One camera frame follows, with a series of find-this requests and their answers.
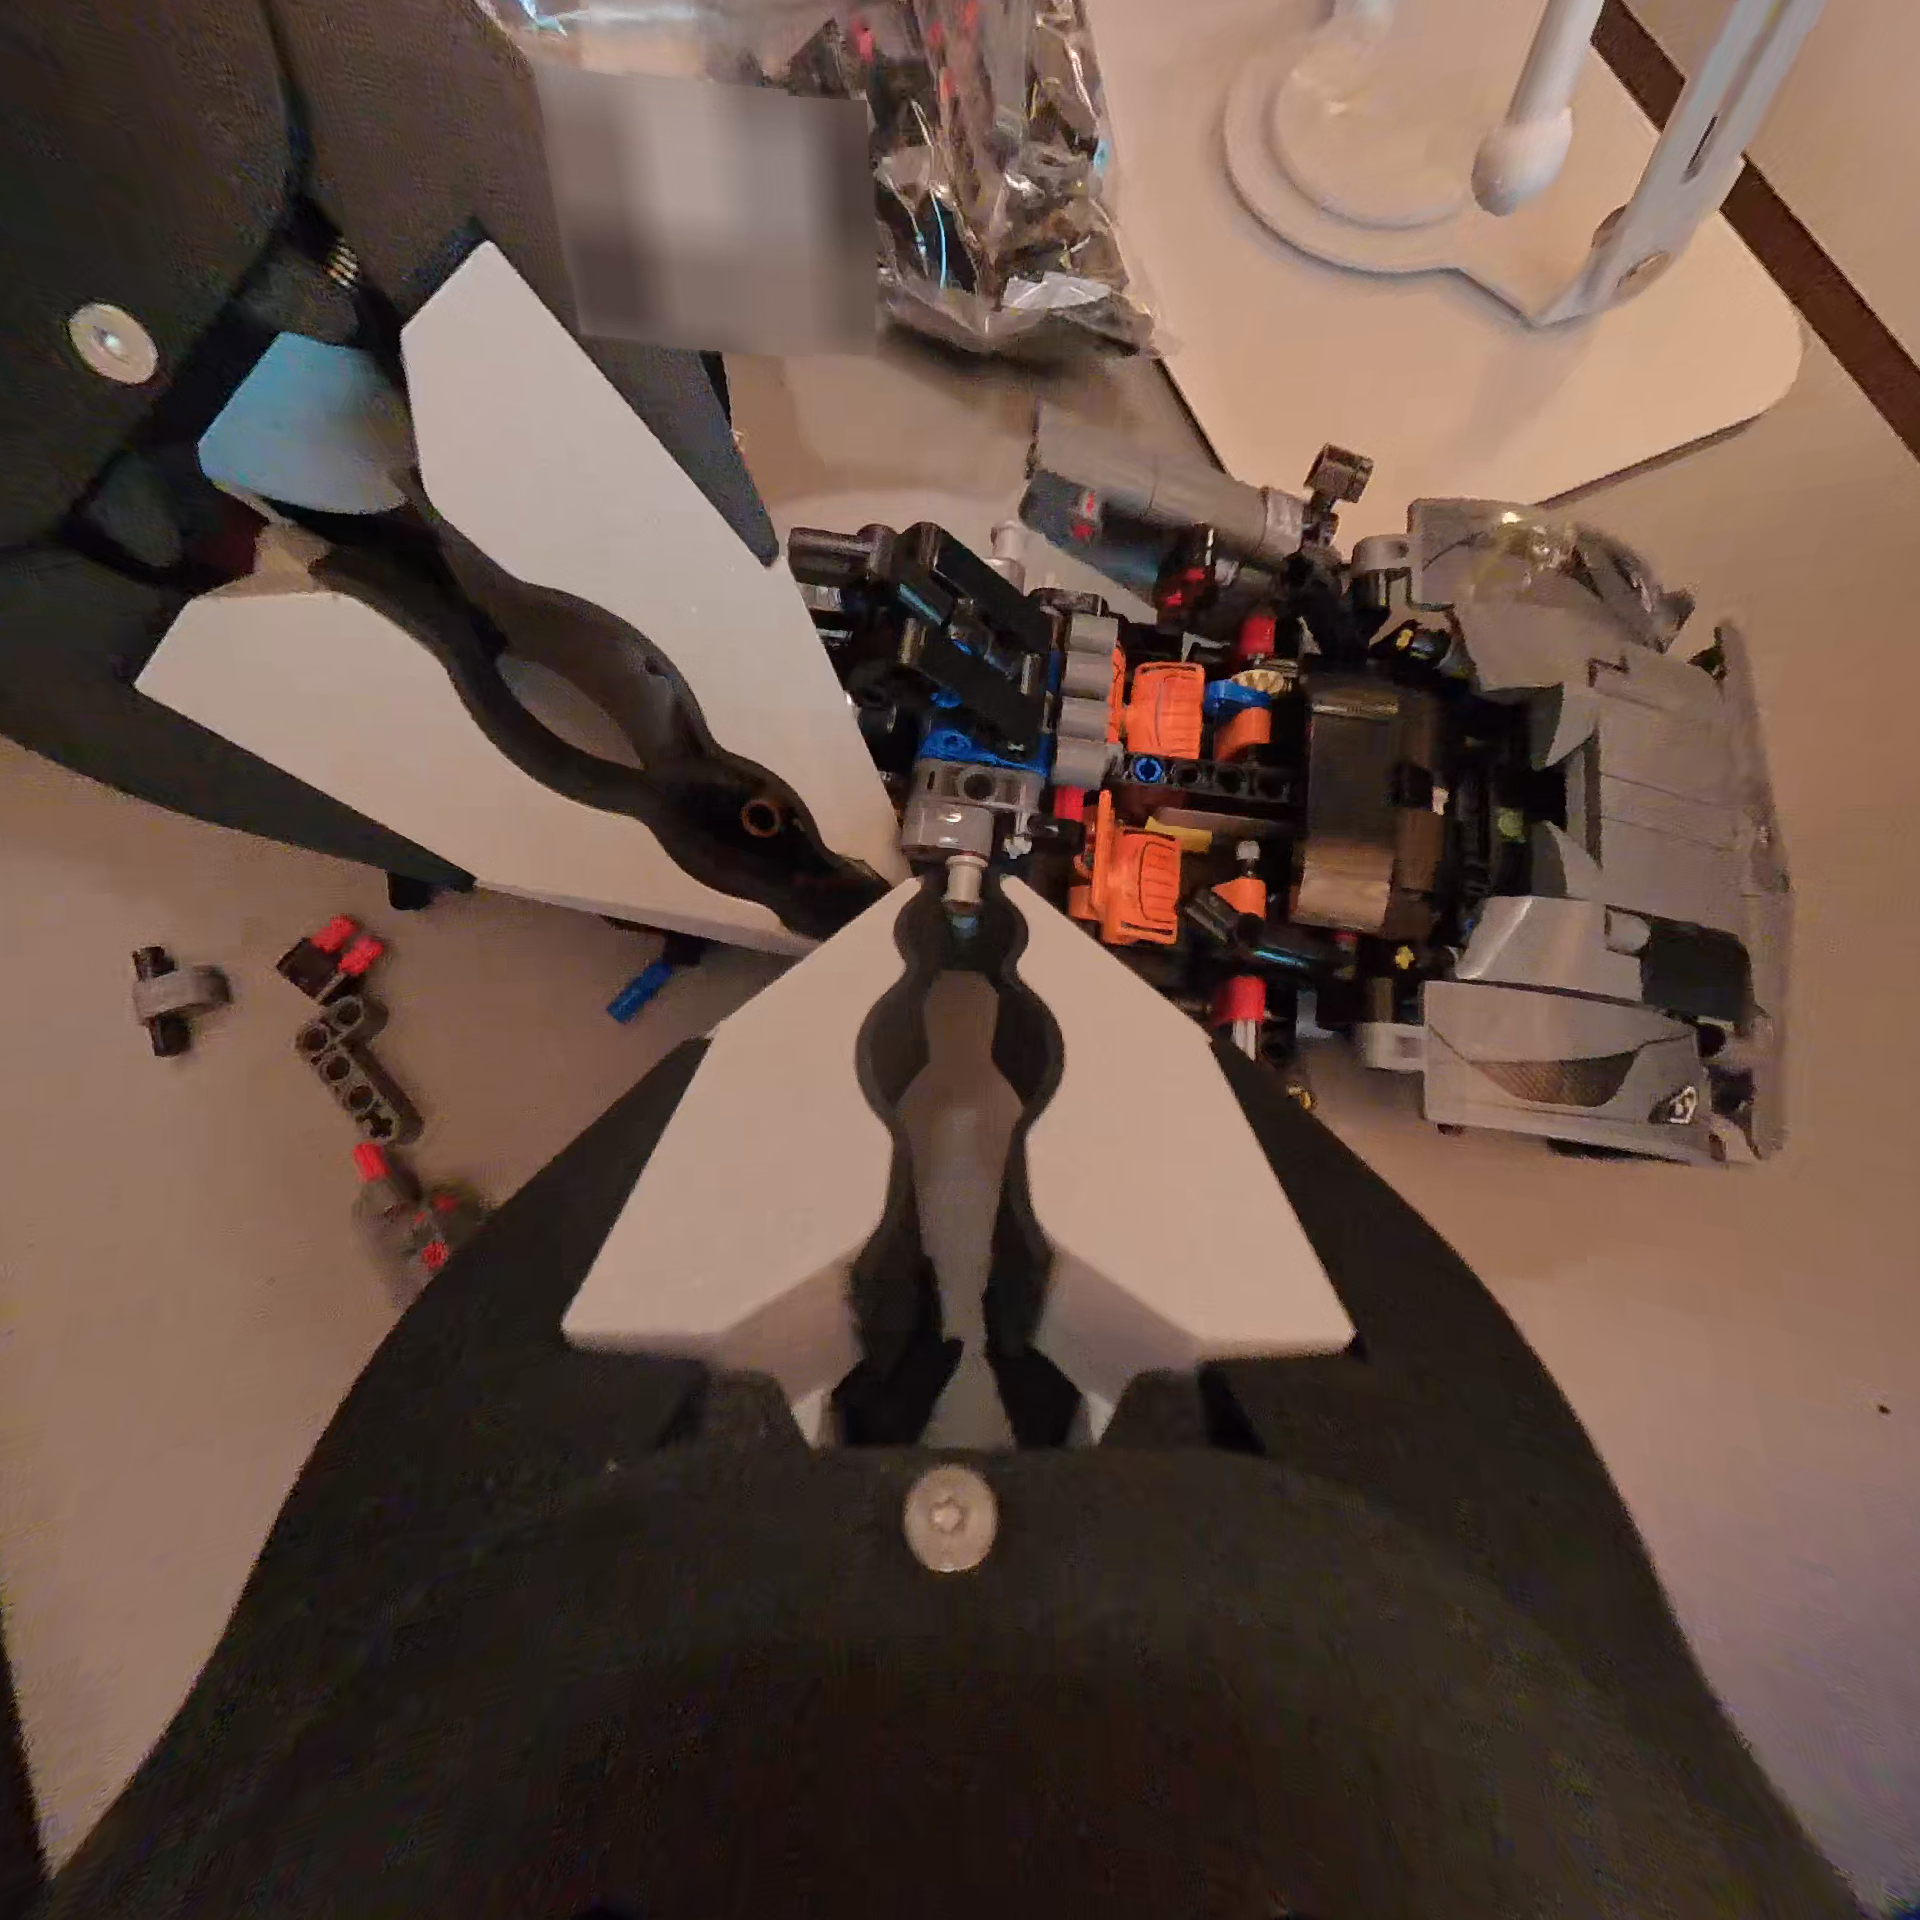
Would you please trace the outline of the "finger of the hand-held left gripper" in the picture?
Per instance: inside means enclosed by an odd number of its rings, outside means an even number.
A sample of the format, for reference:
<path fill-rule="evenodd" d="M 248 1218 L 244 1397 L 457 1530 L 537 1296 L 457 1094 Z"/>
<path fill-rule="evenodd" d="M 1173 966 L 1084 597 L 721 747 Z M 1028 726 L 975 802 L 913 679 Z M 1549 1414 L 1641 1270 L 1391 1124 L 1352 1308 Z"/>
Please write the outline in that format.
<path fill-rule="evenodd" d="M 760 565 L 491 243 L 399 333 L 431 509 L 518 583 L 600 607 L 822 847 L 901 879 L 895 811 L 782 565 Z"/>
<path fill-rule="evenodd" d="M 349 574 L 192 599 L 134 688 L 494 894 L 805 954 L 889 890 L 780 774 L 707 735 L 643 766 L 592 754 L 518 702 L 457 611 L 419 618 Z"/>

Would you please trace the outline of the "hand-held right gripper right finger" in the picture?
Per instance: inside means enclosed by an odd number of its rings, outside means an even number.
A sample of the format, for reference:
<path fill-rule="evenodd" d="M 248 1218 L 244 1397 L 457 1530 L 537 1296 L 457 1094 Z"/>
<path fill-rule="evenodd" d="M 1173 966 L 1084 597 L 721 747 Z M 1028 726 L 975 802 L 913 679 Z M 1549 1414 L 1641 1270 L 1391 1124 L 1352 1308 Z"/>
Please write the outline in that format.
<path fill-rule="evenodd" d="M 991 1379 L 1019 1444 L 1102 1434 L 1140 1375 L 1344 1354 L 1355 1326 L 1232 1068 L 1028 882 L 991 894 L 991 1063 L 1017 1117 Z"/>

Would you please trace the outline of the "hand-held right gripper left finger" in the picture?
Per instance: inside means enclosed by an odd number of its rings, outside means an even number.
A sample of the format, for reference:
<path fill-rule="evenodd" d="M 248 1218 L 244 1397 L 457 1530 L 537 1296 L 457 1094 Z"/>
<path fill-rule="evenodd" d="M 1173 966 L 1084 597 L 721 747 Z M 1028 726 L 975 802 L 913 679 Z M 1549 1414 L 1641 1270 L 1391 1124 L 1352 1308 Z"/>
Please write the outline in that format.
<path fill-rule="evenodd" d="M 812 1444 L 870 1348 L 855 1274 L 887 1210 L 926 1061 L 902 879 L 719 1021 L 563 1314 L 584 1354 L 772 1379 Z"/>

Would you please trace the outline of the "black lego brick red pins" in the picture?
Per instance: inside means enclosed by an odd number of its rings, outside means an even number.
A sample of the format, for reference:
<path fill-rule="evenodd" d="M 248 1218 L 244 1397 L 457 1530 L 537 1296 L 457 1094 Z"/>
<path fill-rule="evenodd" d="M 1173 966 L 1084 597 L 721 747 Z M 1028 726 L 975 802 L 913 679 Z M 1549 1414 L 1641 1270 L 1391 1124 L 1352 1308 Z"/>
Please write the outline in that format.
<path fill-rule="evenodd" d="M 334 916 L 299 936 L 273 966 L 301 996 L 326 1004 L 361 992 L 384 954 L 385 941 L 358 919 Z"/>

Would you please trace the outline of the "grey lego piece red pins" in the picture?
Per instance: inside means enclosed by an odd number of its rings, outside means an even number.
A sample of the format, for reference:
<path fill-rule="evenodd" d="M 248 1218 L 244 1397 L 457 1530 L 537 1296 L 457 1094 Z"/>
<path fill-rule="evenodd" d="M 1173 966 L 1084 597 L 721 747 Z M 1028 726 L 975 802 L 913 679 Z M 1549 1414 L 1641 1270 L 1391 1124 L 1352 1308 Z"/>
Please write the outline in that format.
<path fill-rule="evenodd" d="M 489 1210 L 464 1183 L 427 1183 L 381 1143 L 351 1150 L 351 1214 L 391 1304 L 406 1312 L 448 1261 L 477 1234 Z"/>

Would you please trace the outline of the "grey lego brick black pin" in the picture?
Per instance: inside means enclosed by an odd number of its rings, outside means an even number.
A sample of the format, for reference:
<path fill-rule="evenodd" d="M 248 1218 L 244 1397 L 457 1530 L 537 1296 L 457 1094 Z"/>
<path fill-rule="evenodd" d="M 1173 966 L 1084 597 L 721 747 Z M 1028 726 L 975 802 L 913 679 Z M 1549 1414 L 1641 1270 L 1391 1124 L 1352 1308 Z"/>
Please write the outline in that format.
<path fill-rule="evenodd" d="M 192 1048 L 195 1021 L 230 1004 L 230 984 L 216 966 L 183 966 L 161 947 L 133 949 L 131 1006 L 134 1021 L 159 1061 Z"/>

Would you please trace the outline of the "partly built lego car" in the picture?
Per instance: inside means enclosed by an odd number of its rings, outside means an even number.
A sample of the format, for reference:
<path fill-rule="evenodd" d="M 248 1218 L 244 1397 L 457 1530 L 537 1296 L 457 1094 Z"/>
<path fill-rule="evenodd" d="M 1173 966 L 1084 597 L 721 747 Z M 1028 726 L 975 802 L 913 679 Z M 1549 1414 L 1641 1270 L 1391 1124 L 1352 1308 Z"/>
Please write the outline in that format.
<path fill-rule="evenodd" d="M 1520 503 L 1336 543 L 1308 493 L 1040 407 L 1012 523 L 796 525 L 785 565 L 950 936 L 1021 877 L 1301 1084 L 1591 1159 L 1784 1148 L 1792 882 L 1752 662 L 1643 557 Z"/>

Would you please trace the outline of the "grey lego beam with holes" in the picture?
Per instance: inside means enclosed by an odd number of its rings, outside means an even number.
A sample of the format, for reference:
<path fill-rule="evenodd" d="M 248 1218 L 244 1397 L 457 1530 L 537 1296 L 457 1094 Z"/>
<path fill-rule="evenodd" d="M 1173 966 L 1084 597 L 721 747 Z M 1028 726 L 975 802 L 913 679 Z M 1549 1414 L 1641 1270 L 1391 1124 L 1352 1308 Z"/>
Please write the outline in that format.
<path fill-rule="evenodd" d="M 357 1136 L 372 1146 L 408 1148 L 422 1134 L 416 1104 L 376 1061 L 372 1043 L 385 1011 L 364 992 L 325 999 L 295 1032 L 295 1056 L 312 1072 Z"/>

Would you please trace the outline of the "clear plastic bag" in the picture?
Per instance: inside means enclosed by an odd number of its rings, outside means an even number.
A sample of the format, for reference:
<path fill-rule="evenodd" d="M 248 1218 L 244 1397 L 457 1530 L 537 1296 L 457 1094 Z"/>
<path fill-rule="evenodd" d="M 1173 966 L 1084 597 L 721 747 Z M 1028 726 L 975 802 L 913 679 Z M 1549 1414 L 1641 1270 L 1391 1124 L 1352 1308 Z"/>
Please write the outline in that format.
<path fill-rule="evenodd" d="M 1033 365 L 1152 351 L 1078 4 L 483 4 L 590 332 Z"/>

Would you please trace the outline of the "white tipped metal rod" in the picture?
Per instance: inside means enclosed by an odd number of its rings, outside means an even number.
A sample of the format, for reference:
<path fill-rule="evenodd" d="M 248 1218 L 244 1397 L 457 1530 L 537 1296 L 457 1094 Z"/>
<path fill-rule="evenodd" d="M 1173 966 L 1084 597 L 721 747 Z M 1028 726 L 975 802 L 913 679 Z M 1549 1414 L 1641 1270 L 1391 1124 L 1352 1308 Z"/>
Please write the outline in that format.
<path fill-rule="evenodd" d="M 1545 3 L 1504 117 L 1480 139 L 1472 166 L 1478 211 L 1502 220 L 1558 179 L 1575 130 L 1575 91 L 1601 3 Z"/>

